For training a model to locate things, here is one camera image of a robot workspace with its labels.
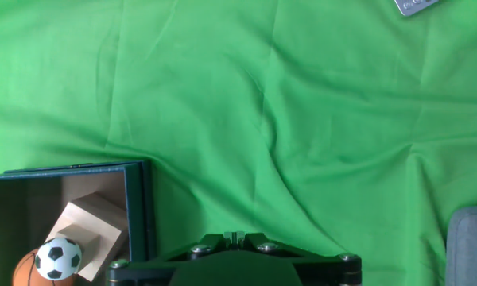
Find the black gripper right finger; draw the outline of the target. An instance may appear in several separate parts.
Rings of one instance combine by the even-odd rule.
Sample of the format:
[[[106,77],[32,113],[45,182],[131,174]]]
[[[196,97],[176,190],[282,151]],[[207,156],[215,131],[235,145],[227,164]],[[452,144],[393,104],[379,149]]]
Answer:
[[[263,233],[235,232],[235,249],[281,258],[296,270],[303,285],[360,286],[362,259],[353,253],[321,256],[267,238]]]

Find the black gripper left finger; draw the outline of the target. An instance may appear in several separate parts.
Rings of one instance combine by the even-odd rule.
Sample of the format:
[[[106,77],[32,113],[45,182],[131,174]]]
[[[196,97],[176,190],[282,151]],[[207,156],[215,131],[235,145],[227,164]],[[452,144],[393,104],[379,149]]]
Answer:
[[[107,285],[142,285],[147,280],[152,280],[155,285],[167,285],[179,267],[212,254],[231,250],[233,245],[233,232],[206,234],[198,242],[150,261],[131,262],[118,259],[112,261],[107,268]]]

